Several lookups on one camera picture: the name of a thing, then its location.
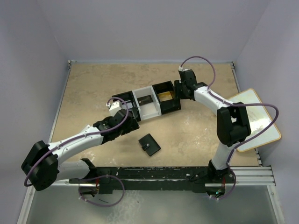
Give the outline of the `black leather card holder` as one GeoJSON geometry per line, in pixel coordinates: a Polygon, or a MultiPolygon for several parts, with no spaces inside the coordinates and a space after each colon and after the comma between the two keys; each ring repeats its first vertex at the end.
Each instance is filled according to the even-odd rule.
{"type": "Polygon", "coordinates": [[[159,144],[156,142],[156,140],[152,137],[150,133],[140,138],[138,142],[142,147],[142,149],[150,157],[153,156],[155,153],[157,153],[159,150],[161,150],[161,147],[159,146],[159,144]]]}

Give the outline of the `black and white organizer tray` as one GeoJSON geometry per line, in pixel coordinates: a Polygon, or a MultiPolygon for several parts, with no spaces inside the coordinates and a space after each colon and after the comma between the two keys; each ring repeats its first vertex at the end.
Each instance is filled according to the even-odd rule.
{"type": "Polygon", "coordinates": [[[123,99],[134,118],[140,122],[181,109],[180,100],[175,97],[172,81],[166,81],[140,89],[114,95],[123,99]]]}

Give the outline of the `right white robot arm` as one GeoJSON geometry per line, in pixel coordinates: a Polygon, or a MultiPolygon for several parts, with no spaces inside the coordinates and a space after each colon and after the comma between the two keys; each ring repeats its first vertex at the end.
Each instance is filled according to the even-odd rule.
{"type": "Polygon", "coordinates": [[[177,99],[190,99],[203,104],[216,115],[216,133],[219,145],[214,157],[209,161],[207,176],[211,180],[220,179],[228,173],[229,163],[234,154],[234,146],[242,143],[251,134],[247,110],[237,107],[211,91],[204,82],[197,82],[191,69],[179,68],[180,80],[174,82],[177,99]]]}

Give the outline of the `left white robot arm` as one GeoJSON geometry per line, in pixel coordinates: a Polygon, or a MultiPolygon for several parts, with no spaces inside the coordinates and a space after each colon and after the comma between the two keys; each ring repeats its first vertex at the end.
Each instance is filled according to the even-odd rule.
{"type": "Polygon", "coordinates": [[[132,112],[121,109],[114,116],[87,125],[80,133],[65,140],[36,142],[21,165],[26,175],[24,186],[41,191],[61,179],[86,178],[91,172],[88,162],[67,163],[66,160],[137,129],[139,125],[132,112]]]}

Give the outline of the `gold credit card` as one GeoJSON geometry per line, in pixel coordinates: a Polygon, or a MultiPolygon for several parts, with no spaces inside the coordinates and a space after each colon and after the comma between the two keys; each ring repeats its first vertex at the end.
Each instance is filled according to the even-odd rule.
{"type": "Polygon", "coordinates": [[[158,96],[160,102],[173,100],[173,96],[172,96],[172,93],[170,91],[159,93],[157,96],[158,96]]]}

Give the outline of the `black credit card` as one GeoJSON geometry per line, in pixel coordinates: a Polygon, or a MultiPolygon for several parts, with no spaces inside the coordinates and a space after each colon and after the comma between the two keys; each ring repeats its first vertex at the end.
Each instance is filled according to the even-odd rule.
{"type": "Polygon", "coordinates": [[[142,96],[137,99],[139,106],[146,105],[153,102],[151,95],[142,96]]]}

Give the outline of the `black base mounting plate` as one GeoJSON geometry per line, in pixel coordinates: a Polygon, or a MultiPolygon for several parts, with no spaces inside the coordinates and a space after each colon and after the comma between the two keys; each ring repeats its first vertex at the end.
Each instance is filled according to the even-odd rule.
{"type": "Polygon", "coordinates": [[[86,187],[97,185],[99,194],[112,194],[114,190],[191,191],[193,193],[225,192],[226,184],[236,182],[232,170],[222,178],[211,180],[208,167],[95,167],[82,180],[70,183],[86,187]]]}

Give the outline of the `white board with wood rim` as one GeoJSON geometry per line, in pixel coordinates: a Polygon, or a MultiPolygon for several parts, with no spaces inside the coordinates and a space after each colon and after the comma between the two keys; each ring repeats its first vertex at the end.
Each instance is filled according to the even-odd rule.
{"type": "MultiPolygon", "coordinates": [[[[254,89],[247,89],[229,98],[229,101],[233,103],[242,102],[244,104],[262,102],[254,89]]],[[[260,133],[264,128],[266,128],[266,126],[268,126],[269,123],[271,123],[272,118],[270,117],[265,106],[250,106],[247,107],[246,110],[249,117],[249,123],[251,128],[251,135],[247,137],[247,139],[249,139],[255,136],[256,134],[260,133]]],[[[267,129],[260,136],[239,146],[237,148],[237,151],[243,153],[245,151],[275,142],[279,139],[281,139],[281,133],[276,127],[276,125],[273,124],[271,127],[269,127],[269,129],[267,129]]]]}

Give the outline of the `aluminium frame rail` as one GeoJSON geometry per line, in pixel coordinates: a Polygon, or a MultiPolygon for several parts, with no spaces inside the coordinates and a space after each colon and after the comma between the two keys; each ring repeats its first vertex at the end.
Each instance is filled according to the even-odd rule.
{"type": "Polygon", "coordinates": [[[99,167],[27,190],[20,224],[283,224],[271,167],[99,167]]]}

